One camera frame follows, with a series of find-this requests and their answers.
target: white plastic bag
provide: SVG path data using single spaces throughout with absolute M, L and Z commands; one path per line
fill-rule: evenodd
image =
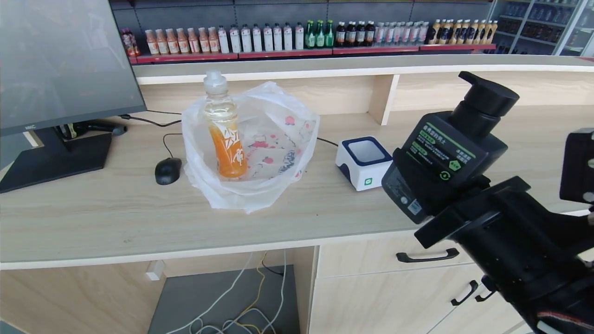
M 232 97 L 248 172 L 233 181 L 217 172 L 214 144 L 201 112 L 206 97 L 182 113 L 184 171 L 212 208 L 251 213 L 271 206 L 289 184 L 301 179 L 314 154 L 320 116 L 271 81 Z

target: black handle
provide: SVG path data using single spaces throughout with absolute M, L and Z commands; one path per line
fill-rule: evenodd
M 485 298 L 481 297 L 481 295 L 478 295 L 475 297 L 475 299 L 477 302 L 480 303 L 481 301 L 485 301 L 485 300 L 489 299 L 489 297 L 492 296 L 494 293 L 495 293 L 495 291 L 491 291 L 491 293 L 488 294 Z
M 466 295 L 466 297 L 462 298 L 461 301 L 457 301 L 455 298 L 452 299 L 450 302 L 453 306 L 458 306 L 460 304 L 462 304 L 463 302 L 465 302 L 468 297 L 470 297 L 470 295 L 472 295 L 473 293 L 475 293 L 476 289 L 479 288 L 479 284 L 476 283 L 475 280 L 470 281 L 468 284 L 470 284 L 470 292 L 468 292 L 468 294 Z
M 453 259 L 456 256 L 460 255 L 460 252 L 455 248 L 448 248 L 445 250 L 447 255 L 442 257 L 433 257 L 431 259 L 412 259 L 406 253 L 396 253 L 396 258 L 400 262 L 404 263 L 414 263 L 414 262 L 431 262 L 431 261 L 441 261 L 441 260 L 449 260 Z

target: computer mouse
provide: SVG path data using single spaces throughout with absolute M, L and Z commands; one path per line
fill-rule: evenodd
M 160 185 L 174 183 L 179 178 L 179 170 L 182 168 L 182 159 L 169 157 L 159 161 L 154 168 L 154 178 Z

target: monitor stand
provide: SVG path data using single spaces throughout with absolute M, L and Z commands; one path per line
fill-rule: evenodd
M 53 127 L 35 130 L 35 134 L 43 147 L 18 155 L 0 181 L 0 193 L 102 169 L 112 139 L 108 133 L 63 141 Z

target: green glass bottle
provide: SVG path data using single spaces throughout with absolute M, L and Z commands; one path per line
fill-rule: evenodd
M 308 49 L 313 49 L 315 47 L 314 22 L 312 20 L 307 21 L 307 33 L 305 34 L 305 47 Z
M 318 29 L 317 33 L 315 34 L 315 45 L 318 48 L 324 47 L 324 42 L 326 42 L 324 37 L 324 22 L 322 20 L 318 20 Z
M 332 20 L 327 21 L 328 24 L 326 26 L 326 47 L 331 48 L 334 46 L 334 28 L 332 28 Z

